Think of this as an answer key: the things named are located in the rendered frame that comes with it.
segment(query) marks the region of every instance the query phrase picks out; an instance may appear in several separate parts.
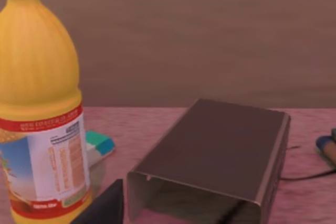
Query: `bottle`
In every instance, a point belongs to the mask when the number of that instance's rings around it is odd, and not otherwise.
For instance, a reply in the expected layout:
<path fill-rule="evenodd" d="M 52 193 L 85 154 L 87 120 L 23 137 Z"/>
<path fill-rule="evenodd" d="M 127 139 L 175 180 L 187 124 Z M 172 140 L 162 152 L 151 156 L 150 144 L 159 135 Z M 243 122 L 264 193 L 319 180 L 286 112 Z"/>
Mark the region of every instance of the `bottle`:
<path fill-rule="evenodd" d="M 68 224 L 92 201 L 79 66 L 40 0 L 0 12 L 0 159 L 17 224 Z"/>

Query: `table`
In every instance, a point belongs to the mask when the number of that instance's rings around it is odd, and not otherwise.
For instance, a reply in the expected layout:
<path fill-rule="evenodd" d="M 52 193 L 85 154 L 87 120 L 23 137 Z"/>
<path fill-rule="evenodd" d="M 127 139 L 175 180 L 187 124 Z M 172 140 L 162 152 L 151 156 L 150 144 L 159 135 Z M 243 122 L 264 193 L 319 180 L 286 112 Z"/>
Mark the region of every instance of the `table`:
<path fill-rule="evenodd" d="M 162 134 L 184 112 L 184 108 L 104 108 L 86 107 L 87 130 L 113 137 L 116 151 L 91 169 L 94 194 L 103 192 L 149 151 Z M 278 109 L 292 117 L 283 176 L 300 177 L 329 170 L 315 152 L 315 139 L 330 134 L 336 126 L 336 109 Z M 0 177 L 0 223 L 13 224 L 7 191 Z M 270 224 L 335 224 L 336 175 L 297 182 L 281 181 L 272 209 Z M 129 224 L 127 208 L 125 222 Z M 145 212 L 151 223 L 181 224 L 153 212 Z"/>

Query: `yellow juice bottle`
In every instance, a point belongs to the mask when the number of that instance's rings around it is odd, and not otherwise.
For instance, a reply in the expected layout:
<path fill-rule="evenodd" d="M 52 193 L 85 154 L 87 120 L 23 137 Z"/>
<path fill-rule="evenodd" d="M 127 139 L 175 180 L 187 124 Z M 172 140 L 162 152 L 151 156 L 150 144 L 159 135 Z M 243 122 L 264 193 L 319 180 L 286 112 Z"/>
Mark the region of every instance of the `yellow juice bottle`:
<path fill-rule="evenodd" d="M 92 201 L 77 53 L 40 0 L 0 12 L 0 160 L 17 224 L 69 224 Z"/>

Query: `red label stripe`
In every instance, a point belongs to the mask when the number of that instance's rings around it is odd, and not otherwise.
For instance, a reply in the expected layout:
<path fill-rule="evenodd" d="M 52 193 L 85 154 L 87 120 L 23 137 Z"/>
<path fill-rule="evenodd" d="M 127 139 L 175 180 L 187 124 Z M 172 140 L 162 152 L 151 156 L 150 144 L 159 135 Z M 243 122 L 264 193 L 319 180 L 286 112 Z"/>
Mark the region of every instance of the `red label stripe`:
<path fill-rule="evenodd" d="M 79 105 L 77 108 L 69 111 L 68 113 L 44 120 L 15 122 L 0 119 L 0 128 L 11 132 L 37 132 L 51 130 L 61 127 L 76 119 L 82 111 L 82 106 Z"/>

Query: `brown background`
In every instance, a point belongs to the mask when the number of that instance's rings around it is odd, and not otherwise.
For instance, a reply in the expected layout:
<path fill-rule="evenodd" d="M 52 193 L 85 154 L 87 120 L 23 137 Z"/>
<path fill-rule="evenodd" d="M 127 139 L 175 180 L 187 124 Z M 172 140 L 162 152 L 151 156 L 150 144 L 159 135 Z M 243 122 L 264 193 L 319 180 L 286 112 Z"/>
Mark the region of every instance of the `brown background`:
<path fill-rule="evenodd" d="M 85 105 L 336 107 L 336 0 L 43 1 L 77 45 Z"/>

